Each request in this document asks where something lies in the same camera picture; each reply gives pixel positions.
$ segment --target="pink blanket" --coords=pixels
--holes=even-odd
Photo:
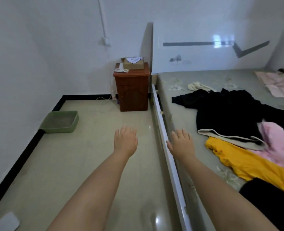
[[[275,97],[284,97],[284,73],[255,72],[261,79],[271,94]]]
[[[249,150],[277,165],[284,167],[284,130],[276,123],[261,122],[259,130],[266,143],[262,151]]]

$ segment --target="left arm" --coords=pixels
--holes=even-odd
[[[47,230],[103,230],[122,172],[137,145],[135,129],[116,130],[113,153],[89,175]]]

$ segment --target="right arm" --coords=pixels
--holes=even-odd
[[[190,134],[177,130],[171,137],[168,149],[185,166],[217,231],[278,231],[255,206],[195,157]]]

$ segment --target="forearm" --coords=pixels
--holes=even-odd
[[[277,230],[255,206],[195,156],[182,163],[216,230]]]
[[[128,157],[113,152],[84,181],[48,230],[103,230]]]

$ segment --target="black garment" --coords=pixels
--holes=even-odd
[[[280,231],[284,231],[284,191],[259,178],[244,184],[240,194],[260,210]]]
[[[197,109],[197,129],[214,130],[228,138],[262,140],[257,123],[262,119],[275,122],[284,129],[284,110],[261,104],[245,90],[193,93],[172,97],[172,103]]]

